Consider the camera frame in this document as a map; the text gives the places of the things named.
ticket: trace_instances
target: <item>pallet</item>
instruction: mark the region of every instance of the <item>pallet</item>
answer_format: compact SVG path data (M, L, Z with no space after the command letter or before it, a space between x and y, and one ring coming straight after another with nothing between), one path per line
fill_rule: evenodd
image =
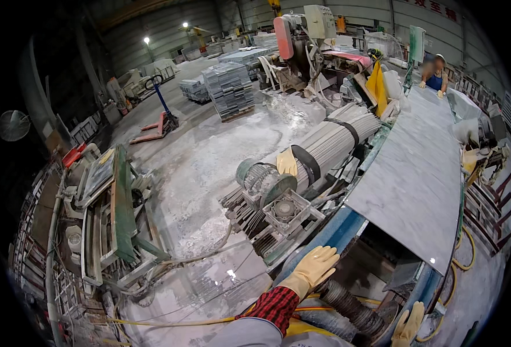
M226 118L221 118L221 122L226 123L227 121L232 121L233 119L241 117L241 116L245 115L246 113L253 111L254 109L255 109L255 105L252 105L252 106L246 108L245 110L235 113L234 115L230 115Z

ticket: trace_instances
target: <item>glove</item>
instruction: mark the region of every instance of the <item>glove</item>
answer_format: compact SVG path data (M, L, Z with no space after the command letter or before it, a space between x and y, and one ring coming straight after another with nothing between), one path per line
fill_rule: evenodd
M317 246L301 258L292 274L279 283L279 286L292 289L300 299L303 299L311 288L322 283L336 271L333 265L338 259L340 254L336 253L336 247Z
M409 347L410 342L413 341L415 334L417 334L423 315L425 313L425 306L423 302L414 302L412 308L412 315L408 318L407 323L404 323L407 316L410 314L409 310L405 310L402 313L402 317L394 329L392 335L392 347Z
M294 177L298 175L298 165L292 153L292 147L288 147L276 156L276 169L279 174L289 173Z

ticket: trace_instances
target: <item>gray sleeve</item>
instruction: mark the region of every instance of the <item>gray sleeve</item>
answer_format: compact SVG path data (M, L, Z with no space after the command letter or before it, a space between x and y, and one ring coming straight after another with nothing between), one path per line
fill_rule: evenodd
M263 318L245 317L228 324L206 347L279 347L280 330Z

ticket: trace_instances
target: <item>black strap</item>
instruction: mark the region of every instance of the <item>black strap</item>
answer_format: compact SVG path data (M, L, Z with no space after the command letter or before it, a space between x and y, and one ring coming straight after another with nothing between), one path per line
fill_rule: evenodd
M359 144L359 136L357 135L356 129L352 127L351 124L346 123L345 121L339 121L335 118L325 118L323 121L332 121L333 123L336 123L338 125L342 125L344 128L348 129L350 133L352 133L352 136L354 137L354 147L356 147Z
M309 152L297 144L291 145L294 158L298 159L307 171L309 185L321 178L321 168L315 158Z

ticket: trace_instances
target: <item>gray marble slab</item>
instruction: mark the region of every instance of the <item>gray marble slab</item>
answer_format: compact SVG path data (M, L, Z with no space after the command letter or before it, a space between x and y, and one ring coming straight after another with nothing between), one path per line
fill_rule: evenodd
M377 157L346 204L436 271L451 262L460 205L460 151L446 98L413 86Z

